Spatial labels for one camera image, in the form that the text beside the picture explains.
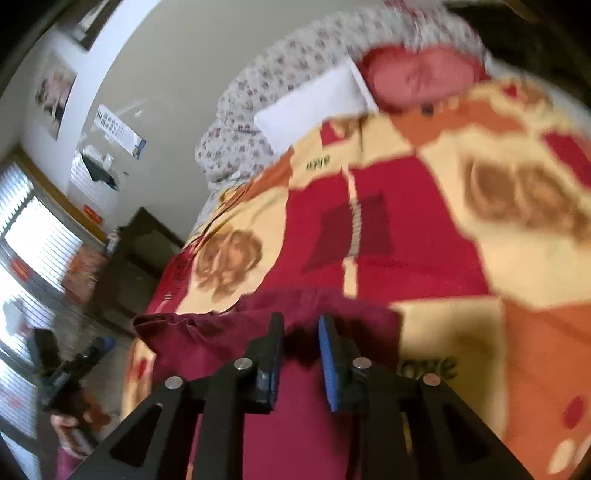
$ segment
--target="red blanket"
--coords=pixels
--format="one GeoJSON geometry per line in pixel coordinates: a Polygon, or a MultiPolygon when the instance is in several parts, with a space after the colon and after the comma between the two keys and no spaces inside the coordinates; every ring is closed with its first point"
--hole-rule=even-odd
{"type": "MultiPolygon", "coordinates": [[[[327,121],[221,195],[150,312],[224,312],[278,288],[396,309],[398,372],[440,374],[536,478],[566,479],[591,443],[589,145],[519,80],[327,121]]],[[[154,364],[136,344],[128,411],[176,355],[154,364]]]]}

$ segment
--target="wall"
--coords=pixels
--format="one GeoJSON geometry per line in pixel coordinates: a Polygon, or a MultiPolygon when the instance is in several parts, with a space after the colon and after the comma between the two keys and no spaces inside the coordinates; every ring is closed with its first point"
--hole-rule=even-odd
{"type": "Polygon", "coordinates": [[[330,12],[377,2],[124,0],[89,53],[52,30],[37,47],[41,60],[22,105],[33,105],[33,88],[50,51],[59,53],[78,77],[57,141],[25,109],[24,150],[66,192],[83,131],[128,174],[116,223],[127,223],[145,206],[184,238],[209,195],[194,148],[215,119],[217,99],[227,84],[251,58],[295,28],[330,12]],[[141,160],[105,145],[104,135],[93,130],[101,103],[147,139],[141,160]]]}
{"type": "Polygon", "coordinates": [[[209,195],[194,149],[215,120],[228,83],[257,54],[324,14],[374,0],[165,0],[129,39],[97,94],[84,132],[129,176],[118,215],[145,206],[181,237],[209,195]],[[147,145],[140,160],[108,145],[93,127],[100,104],[147,145]]]}
{"type": "MultiPolygon", "coordinates": [[[[160,0],[124,0],[88,53],[70,37],[54,28],[44,35],[25,60],[27,64],[37,64],[34,83],[29,82],[28,85],[29,98],[24,102],[11,101],[9,106],[15,111],[20,104],[25,110],[21,131],[22,146],[33,162],[61,191],[66,191],[70,163],[100,84],[129,36],[159,2],[160,0]],[[30,110],[33,90],[41,75],[41,66],[51,50],[59,53],[78,74],[57,141],[33,118],[30,110]],[[31,58],[32,55],[37,56],[35,60],[31,58]]],[[[18,85],[19,79],[14,78],[9,88],[12,84],[18,85]]]]}
{"type": "Polygon", "coordinates": [[[38,43],[29,52],[0,98],[0,158],[18,142],[33,87],[33,78],[37,74],[43,53],[42,46],[42,43],[38,43]]]}

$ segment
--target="metal bolt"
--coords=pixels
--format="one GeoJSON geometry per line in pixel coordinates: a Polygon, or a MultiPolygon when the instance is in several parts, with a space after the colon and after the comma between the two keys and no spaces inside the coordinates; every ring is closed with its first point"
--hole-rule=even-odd
{"type": "Polygon", "coordinates": [[[166,382],[164,382],[164,385],[169,390],[176,390],[178,387],[183,385],[183,379],[180,377],[168,377],[166,382]]]}
{"type": "Polygon", "coordinates": [[[359,356],[353,360],[353,366],[358,370],[366,370],[371,367],[371,360],[369,358],[365,358],[364,356],[359,356]]]}
{"type": "Polygon", "coordinates": [[[243,356],[234,362],[234,367],[238,370],[248,370],[252,367],[252,360],[243,356]]]}
{"type": "Polygon", "coordinates": [[[429,387],[436,387],[441,383],[441,378],[437,374],[427,374],[423,377],[423,382],[429,385],[429,387]]]}

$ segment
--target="pillow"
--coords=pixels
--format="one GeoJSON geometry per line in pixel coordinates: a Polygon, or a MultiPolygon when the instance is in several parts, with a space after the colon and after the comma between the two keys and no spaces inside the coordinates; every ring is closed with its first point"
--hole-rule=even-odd
{"type": "Polygon", "coordinates": [[[373,48],[359,62],[359,70],[386,112],[438,102],[488,78],[475,57],[439,46],[418,52],[401,46],[373,48]]]}
{"type": "Polygon", "coordinates": [[[282,154],[324,119],[377,112],[378,107],[350,57],[255,115],[255,125],[282,154]]]}

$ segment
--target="black tool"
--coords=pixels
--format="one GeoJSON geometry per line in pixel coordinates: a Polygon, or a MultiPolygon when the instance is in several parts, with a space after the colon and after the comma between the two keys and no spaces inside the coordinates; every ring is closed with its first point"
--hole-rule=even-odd
{"type": "Polygon", "coordinates": [[[84,419],[88,404],[82,396],[80,380],[115,346],[111,337],[98,337],[71,361],[62,362],[52,331],[33,329],[27,346],[39,379],[39,401],[44,411],[71,415],[78,421],[73,435],[89,455],[99,441],[84,419]]]}
{"type": "Polygon", "coordinates": [[[197,419],[193,480],[241,480],[244,414],[268,414],[277,401],[283,316],[266,336],[212,376],[170,377],[74,471],[70,480],[184,480],[197,419]]]}
{"type": "Polygon", "coordinates": [[[438,375],[414,380],[361,356],[330,315],[319,340],[330,409],[359,422],[361,480],[533,479],[438,375]]]}

